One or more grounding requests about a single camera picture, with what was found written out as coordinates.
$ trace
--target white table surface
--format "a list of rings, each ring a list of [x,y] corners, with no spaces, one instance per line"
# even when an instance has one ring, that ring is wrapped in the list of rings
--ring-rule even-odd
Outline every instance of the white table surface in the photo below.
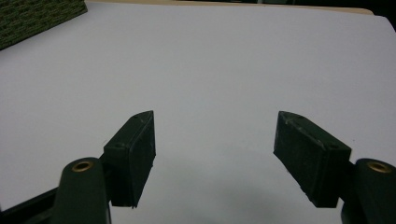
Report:
[[[273,155],[279,110],[396,164],[396,35],[381,17],[278,7],[88,4],[0,51],[0,203],[58,185],[154,110],[157,157],[113,223],[341,223]]]

